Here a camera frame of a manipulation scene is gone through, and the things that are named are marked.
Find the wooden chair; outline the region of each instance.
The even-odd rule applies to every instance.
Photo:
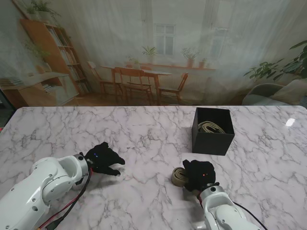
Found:
[[[178,103],[180,104],[181,103],[181,98],[180,98],[180,92],[182,91],[183,89],[183,86],[184,84],[186,83],[186,80],[188,78],[188,73],[183,73],[181,75],[181,78],[182,78],[182,81],[178,87],[178,89],[174,90],[174,89],[168,89],[168,88],[160,88],[159,87],[159,92],[160,92],[160,97],[162,96],[162,92],[170,92],[170,93],[174,93],[176,94],[176,97],[177,97],[177,100],[178,100]]]
[[[127,68],[133,68],[132,65],[126,65],[126,67],[127,67]],[[146,67],[146,66],[141,66],[141,69],[152,70],[150,67]],[[129,76],[129,78],[130,78],[130,80],[127,82],[128,84],[139,85],[138,83],[132,82],[131,76]],[[149,86],[149,92],[150,92],[150,95],[151,95],[151,97],[152,97],[152,101],[154,101],[153,92],[152,92],[152,85],[150,84],[149,77],[147,77],[147,79],[148,79],[148,84],[143,83],[143,85]],[[130,89],[130,99],[132,99],[132,89]]]
[[[124,91],[124,95],[125,95],[127,104],[129,104],[128,95],[127,95],[127,89],[129,89],[130,92],[132,92],[132,90],[146,92],[149,105],[152,105],[151,102],[150,102],[150,97],[149,97],[149,94],[151,92],[150,87],[144,85],[143,82],[142,82],[142,77],[144,76],[143,70],[115,67],[115,71],[120,74],[120,82],[121,82],[121,86],[122,86],[123,91]],[[129,84],[124,84],[122,75],[129,76],[130,79],[131,79],[131,77],[138,77],[139,80],[140,80],[140,83],[130,82]]]
[[[105,88],[105,84],[106,84],[106,85],[111,85],[111,86],[113,86],[113,82],[111,82],[111,81],[106,81],[106,80],[102,80],[102,79],[101,79],[100,75],[98,74],[98,72],[97,72],[97,70],[96,70],[96,65],[95,65],[95,63],[93,63],[92,61],[88,61],[87,64],[88,64],[89,68],[91,69],[91,71],[92,71],[93,75],[95,76],[95,78],[99,81],[99,84],[100,84],[100,92],[101,92],[101,94],[107,94],[106,88]],[[116,87],[119,88],[119,91],[120,91],[120,92],[122,93],[122,95],[123,95],[123,90],[122,90],[122,88],[121,88],[121,86],[120,86],[120,83],[117,83],[117,82],[116,82],[115,84],[116,84]]]

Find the wooden cabinet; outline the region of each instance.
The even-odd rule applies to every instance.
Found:
[[[32,41],[50,54],[44,57],[44,60],[50,65],[52,71],[68,74],[80,95],[89,93],[91,87],[65,30],[38,21],[21,19],[20,22]]]
[[[78,95],[68,74],[44,73],[28,77],[23,85],[0,86],[18,109],[25,106],[61,106]]]

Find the gray armchair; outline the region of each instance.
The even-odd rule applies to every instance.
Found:
[[[269,98],[284,86],[266,83],[255,86],[243,99],[242,105],[289,105],[288,103]]]

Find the white marble surface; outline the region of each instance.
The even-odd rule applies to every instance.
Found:
[[[189,230],[197,200],[170,182],[184,159],[210,161],[230,197],[270,230],[307,229],[307,111],[222,106],[235,138],[226,156],[191,153],[195,107],[45,107],[16,112],[0,134],[0,197],[40,158],[87,152],[103,141],[125,159],[122,175],[94,175],[59,230]],[[295,119],[286,126],[289,118]],[[59,210],[79,192],[54,203]]]

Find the houseplant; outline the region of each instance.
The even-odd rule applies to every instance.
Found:
[[[143,47],[144,51],[142,54],[147,56],[148,63],[152,64],[154,61],[154,56],[157,54],[156,53],[156,47]]]
[[[307,44],[306,41],[302,41],[295,46],[292,46],[290,49],[300,47]],[[244,76],[249,75],[249,78],[252,79],[261,79],[263,77],[270,78],[274,77],[273,80],[279,79],[285,73],[294,74],[299,76],[302,79],[307,78],[307,45],[303,48],[303,51],[300,54],[292,59],[288,64],[283,67],[278,67],[278,64],[283,59],[278,60],[274,63],[262,62],[259,64],[259,67],[250,68],[250,71],[245,73]]]
[[[126,66],[133,66],[134,63],[134,58],[131,55],[127,55],[126,58],[128,59],[128,61],[126,61]]]
[[[207,61],[206,58],[203,58],[203,59],[200,61],[200,63],[199,63],[199,68],[200,68],[200,69],[203,69],[203,68],[204,68],[206,61]]]
[[[198,56],[199,52],[194,47],[190,47],[183,48],[181,53],[188,60],[187,67],[192,68],[194,60]]]
[[[133,64],[134,69],[140,69],[140,62],[138,59],[134,58],[134,64]]]
[[[60,16],[57,12],[48,7],[48,5],[50,4],[49,1],[32,0],[31,3],[38,11],[41,19],[47,23],[54,24],[56,21],[55,16]]]
[[[24,47],[29,50],[35,57],[38,59],[42,60],[45,63],[45,68],[41,67],[40,65],[36,65],[35,68],[38,73],[45,73],[46,72],[51,72],[51,68],[48,63],[45,62],[44,58],[48,57],[50,55],[49,52],[43,50],[41,45],[36,45],[30,41],[26,41],[24,43]]]
[[[39,14],[33,5],[27,6],[27,13],[30,15],[31,19],[34,21],[40,21]]]

